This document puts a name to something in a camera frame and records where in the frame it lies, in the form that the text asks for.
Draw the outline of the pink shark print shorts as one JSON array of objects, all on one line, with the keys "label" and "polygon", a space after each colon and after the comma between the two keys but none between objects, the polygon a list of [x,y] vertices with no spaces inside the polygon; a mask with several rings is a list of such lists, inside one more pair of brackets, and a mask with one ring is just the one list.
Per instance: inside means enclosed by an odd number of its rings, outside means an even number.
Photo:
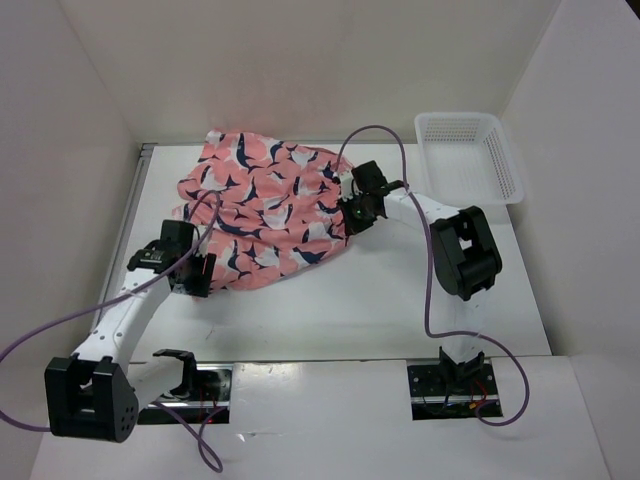
[{"label": "pink shark print shorts", "polygon": [[177,183],[182,203],[172,215],[213,228],[211,290],[263,288],[341,253],[347,235],[334,179],[352,167],[331,150],[210,131]]}]

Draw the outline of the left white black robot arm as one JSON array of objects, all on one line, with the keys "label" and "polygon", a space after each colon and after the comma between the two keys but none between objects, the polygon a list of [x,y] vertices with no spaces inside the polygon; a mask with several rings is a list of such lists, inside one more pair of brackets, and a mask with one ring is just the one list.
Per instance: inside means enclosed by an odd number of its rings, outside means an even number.
[{"label": "left white black robot arm", "polygon": [[129,260],[118,297],[66,358],[44,372],[49,428],[58,437],[121,443],[139,413],[166,393],[185,400],[200,385],[193,353],[161,349],[131,371],[132,355],[154,314],[173,293],[205,298],[216,257],[203,255],[195,225],[166,220],[160,237]]}]

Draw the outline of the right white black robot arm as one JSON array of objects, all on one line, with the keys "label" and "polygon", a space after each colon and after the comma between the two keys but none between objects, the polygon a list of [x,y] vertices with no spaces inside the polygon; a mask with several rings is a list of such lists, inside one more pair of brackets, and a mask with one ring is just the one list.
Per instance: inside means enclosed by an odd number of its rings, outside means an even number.
[{"label": "right white black robot arm", "polygon": [[392,219],[429,234],[431,285],[447,294],[448,312],[440,340],[438,378],[448,393],[460,393],[479,376],[485,355],[480,347],[489,290],[502,270],[502,259],[482,209],[458,209],[422,194],[405,182],[388,181],[374,161],[337,175],[346,233],[372,227],[378,218]]}]

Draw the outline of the white plastic mesh basket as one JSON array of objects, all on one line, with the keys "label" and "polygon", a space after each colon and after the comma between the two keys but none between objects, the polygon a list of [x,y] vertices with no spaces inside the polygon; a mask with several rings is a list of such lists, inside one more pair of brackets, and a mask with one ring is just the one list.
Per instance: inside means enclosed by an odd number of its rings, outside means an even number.
[{"label": "white plastic mesh basket", "polygon": [[429,195],[455,206],[507,206],[524,187],[499,119],[479,112],[431,112],[414,127]]}]

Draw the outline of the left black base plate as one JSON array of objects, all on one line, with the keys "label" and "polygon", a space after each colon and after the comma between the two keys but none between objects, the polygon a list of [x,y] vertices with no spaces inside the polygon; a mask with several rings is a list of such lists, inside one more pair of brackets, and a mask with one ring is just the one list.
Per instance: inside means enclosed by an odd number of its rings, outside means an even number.
[{"label": "left black base plate", "polygon": [[199,363],[196,386],[188,394],[166,393],[139,414],[139,425],[176,424],[174,413],[190,426],[228,424],[233,380],[232,364]]}]

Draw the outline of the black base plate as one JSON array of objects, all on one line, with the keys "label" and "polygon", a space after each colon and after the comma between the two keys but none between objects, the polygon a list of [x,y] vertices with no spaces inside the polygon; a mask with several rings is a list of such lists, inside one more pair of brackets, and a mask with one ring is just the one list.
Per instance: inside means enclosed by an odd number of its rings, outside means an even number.
[{"label": "black base plate", "polygon": [[166,393],[139,414],[139,425],[176,424],[174,413],[190,426],[228,424],[233,380],[232,364],[199,363],[196,386],[188,394]]},{"label": "black base plate", "polygon": [[435,360],[409,363],[407,377],[413,421],[503,416],[494,370],[486,361],[471,380],[448,386]]}]

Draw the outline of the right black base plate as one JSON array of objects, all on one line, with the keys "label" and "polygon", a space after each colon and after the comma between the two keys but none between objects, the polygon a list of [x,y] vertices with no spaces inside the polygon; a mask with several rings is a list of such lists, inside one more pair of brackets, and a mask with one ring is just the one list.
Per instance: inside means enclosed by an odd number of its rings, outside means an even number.
[{"label": "right black base plate", "polygon": [[435,360],[409,363],[407,377],[413,421],[503,416],[494,370],[486,361],[471,380],[448,386]]}]

